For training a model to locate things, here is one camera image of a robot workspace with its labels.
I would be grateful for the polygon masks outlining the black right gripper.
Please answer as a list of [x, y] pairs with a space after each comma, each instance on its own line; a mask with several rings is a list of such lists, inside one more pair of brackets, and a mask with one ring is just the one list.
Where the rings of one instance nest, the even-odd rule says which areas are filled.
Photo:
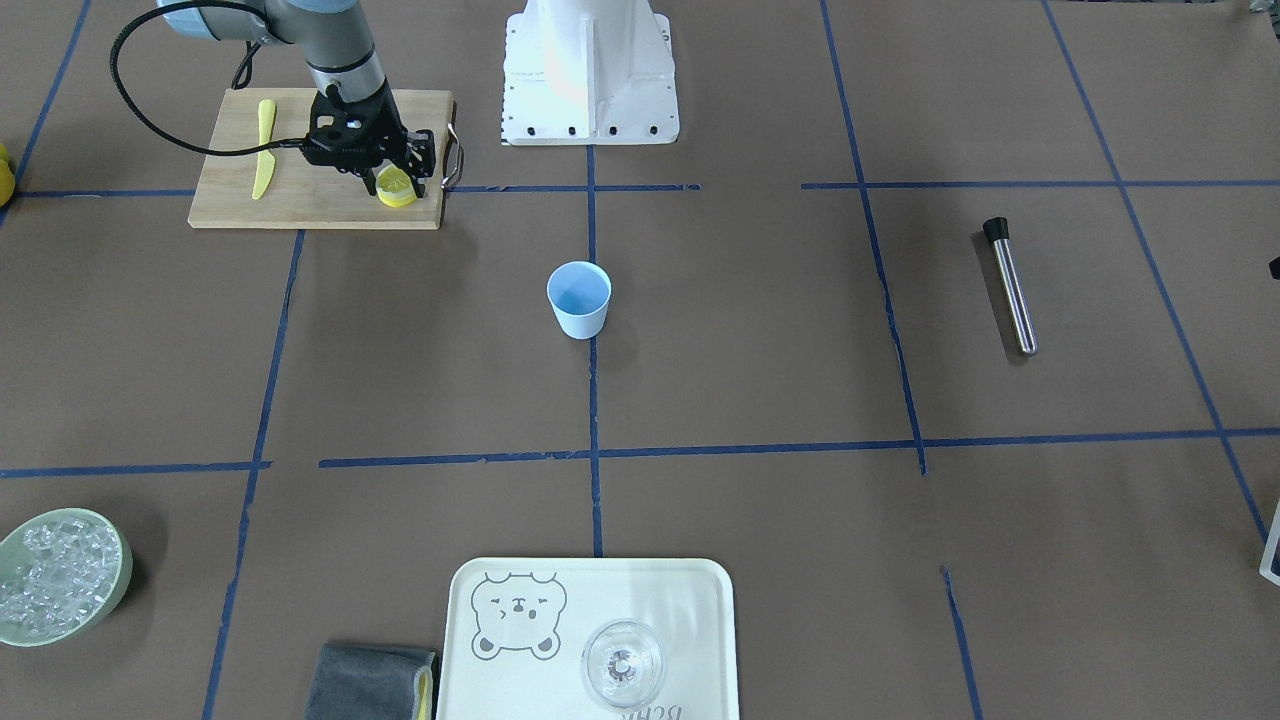
[[378, 195], [379, 168], [390, 163], [404, 169], [417, 199], [424, 199], [436, 168], [431, 129], [407, 131], [389, 85], [358, 101], [342, 99], [329, 86], [314, 96], [301, 152], [314, 167], [356, 174], [369, 195]]

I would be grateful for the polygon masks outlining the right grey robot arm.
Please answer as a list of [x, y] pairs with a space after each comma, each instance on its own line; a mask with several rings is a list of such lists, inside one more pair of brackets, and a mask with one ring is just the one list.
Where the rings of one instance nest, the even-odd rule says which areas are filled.
[[357, 1], [159, 1], [147, 17], [189, 37], [298, 47], [317, 90], [296, 143], [305, 160], [357, 176], [370, 195], [392, 164], [424, 197], [436, 167], [434, 133], [402, 123]]

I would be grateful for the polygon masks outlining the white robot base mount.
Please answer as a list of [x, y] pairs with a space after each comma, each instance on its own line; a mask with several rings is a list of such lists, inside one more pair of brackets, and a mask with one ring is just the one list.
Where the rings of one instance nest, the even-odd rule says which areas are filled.
[[671, 23], [648, 1], [529, 1], [506, 20], [500, 141], [673, 143]]

